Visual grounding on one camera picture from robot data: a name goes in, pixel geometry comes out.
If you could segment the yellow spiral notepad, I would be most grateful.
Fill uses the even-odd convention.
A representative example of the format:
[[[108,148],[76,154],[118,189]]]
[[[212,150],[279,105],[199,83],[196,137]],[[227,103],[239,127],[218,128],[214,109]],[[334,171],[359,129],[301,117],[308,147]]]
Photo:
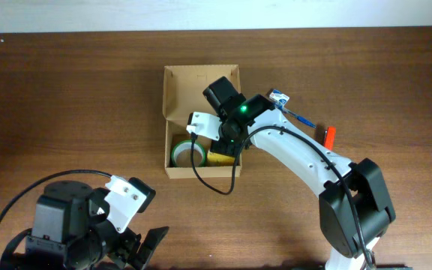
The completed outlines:
[[[219,154],[210,151],[206,156],[206,165],[208,167],[225,167],[232,166],[235,158],[225,154]]]

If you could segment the green tape roll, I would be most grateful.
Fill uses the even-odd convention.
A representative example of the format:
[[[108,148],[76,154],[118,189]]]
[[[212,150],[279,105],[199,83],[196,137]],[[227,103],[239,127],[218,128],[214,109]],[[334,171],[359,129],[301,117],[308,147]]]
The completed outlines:
[[[206,150],[198,143],[183,140],[177,143],[170,155],[174,167],[204,167],[206,165]]]

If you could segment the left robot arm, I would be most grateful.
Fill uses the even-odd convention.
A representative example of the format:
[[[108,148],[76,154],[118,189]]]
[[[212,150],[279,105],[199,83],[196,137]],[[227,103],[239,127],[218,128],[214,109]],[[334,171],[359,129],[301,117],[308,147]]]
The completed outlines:
[[[154,197],[155,190],[138,178],[112,176],[100,188],[79,181],[48,184],[33,226],[7,244],[0,269],[94,269],[105,258],[118,269],[144,269],[169,229],[150,229],[142,237],[128,225]]]

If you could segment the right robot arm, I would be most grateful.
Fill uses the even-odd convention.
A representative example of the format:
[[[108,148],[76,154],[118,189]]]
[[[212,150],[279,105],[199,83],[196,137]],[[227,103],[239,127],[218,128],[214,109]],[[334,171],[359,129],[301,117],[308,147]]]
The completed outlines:
[[[395,220],[382,170],[365,158],[355,163],[294,126],[268,98],[247,99],[225,77],[203,96],[215,113],[198,112],[208,138],[262,149],[298,176],[319,201],[319,226],[331,245],[326,269],[375,269],[373,248]]]

